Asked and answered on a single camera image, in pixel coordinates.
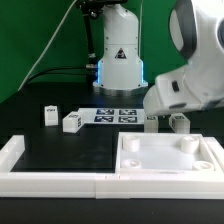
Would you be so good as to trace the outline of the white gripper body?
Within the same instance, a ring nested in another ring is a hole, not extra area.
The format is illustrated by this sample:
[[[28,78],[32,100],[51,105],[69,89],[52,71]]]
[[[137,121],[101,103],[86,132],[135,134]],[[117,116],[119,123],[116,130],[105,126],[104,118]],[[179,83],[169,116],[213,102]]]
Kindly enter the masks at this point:
[[[203,111],[224,106],[224,67],[185,65],[159,75],[143,100],[147,116]]]

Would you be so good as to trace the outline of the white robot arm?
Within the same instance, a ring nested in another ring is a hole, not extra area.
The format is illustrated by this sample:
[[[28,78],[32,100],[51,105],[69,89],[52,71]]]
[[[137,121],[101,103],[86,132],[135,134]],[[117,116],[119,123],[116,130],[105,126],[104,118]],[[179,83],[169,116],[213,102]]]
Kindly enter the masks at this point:
[[[130,95],[148,86],[138,55],[138,19],[115,1],[104,4],[104,55],[93,86]],[[169,32],[187,64],[156,77],[145,114],[163,116],[224,106],[224,0],[176,0]]]

